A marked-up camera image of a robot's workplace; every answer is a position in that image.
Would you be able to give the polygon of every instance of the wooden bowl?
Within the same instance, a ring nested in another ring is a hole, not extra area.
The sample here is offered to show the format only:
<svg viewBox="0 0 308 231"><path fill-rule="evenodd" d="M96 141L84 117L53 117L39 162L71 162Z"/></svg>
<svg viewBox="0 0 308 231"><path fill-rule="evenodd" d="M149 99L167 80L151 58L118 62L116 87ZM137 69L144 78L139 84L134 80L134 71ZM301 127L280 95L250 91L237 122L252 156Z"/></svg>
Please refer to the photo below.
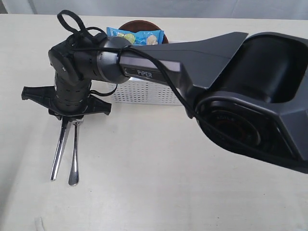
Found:
<svg viewBox="0 0 308 231"><path fill-rule="evenodd" d="M151 31L151 30L161 30L158 26L153 23L144 20L134 20L122 25L120 30L127 30L133 33L137 33L138 31ZM163 42L169 43L166 35L164 34Z"/></svg>

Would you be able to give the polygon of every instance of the robotic arm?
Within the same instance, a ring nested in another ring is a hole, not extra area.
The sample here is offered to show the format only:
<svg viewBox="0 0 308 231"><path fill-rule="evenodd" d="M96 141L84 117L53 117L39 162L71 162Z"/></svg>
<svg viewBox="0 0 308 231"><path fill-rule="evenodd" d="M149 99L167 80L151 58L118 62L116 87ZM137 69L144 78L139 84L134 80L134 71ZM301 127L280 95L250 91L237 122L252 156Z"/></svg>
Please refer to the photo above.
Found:
<svg viewBox="0 0 308 231"><path fill-rule="evenodd" d="M63 14L73 17L80 31ZM207 40L132 47L121 37L85 28L70 11L58 14L73 34L49 51L56 71L50 87L25 87L31 99L62 120L55 180L69 123L109 114L91 81L121 84L136 77L169 85L204 134L228 151L307 173L308 40L278 33L234 32ZM89 30L100 32L92 36Z"/></svg>

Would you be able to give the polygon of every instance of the white table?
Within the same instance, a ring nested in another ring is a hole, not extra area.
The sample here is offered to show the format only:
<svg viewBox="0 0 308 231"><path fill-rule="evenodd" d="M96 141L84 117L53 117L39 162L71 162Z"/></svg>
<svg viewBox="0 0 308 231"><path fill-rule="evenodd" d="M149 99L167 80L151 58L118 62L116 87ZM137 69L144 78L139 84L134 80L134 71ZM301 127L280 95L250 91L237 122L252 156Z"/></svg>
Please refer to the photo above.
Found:
<svg viewBox="0 0 308 231"><path fill-rule="evenodd" d="M134 18L82 19L106 28ZM169 40L232 31L308 38L307 21L145 20ZM72 132L58 178L50 182L60 122L42 106L22 101L21 92L23 86L53 84L47 51L68 35L55 15L0 15L0 230L34 231L39 217L46 231L308 228L307 175L224 151L181 106L115 103L109 116L86 116L79 185L67 183Z"/></svg>

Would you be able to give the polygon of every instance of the blue snack bag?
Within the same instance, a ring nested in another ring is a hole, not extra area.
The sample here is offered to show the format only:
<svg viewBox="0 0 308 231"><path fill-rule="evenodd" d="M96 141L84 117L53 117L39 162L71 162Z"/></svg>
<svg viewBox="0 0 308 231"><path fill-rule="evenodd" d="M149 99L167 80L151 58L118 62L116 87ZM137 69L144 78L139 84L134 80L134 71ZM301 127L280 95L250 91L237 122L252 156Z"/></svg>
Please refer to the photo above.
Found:
<svg viewBox="0 0 308 231"><path fill-rule="evenodd" d="M119 30L107 27L108 36L119 36L127 39L134 46L162 44L164 38L163 30L139 31L133 33L126 30Z"/></svg>

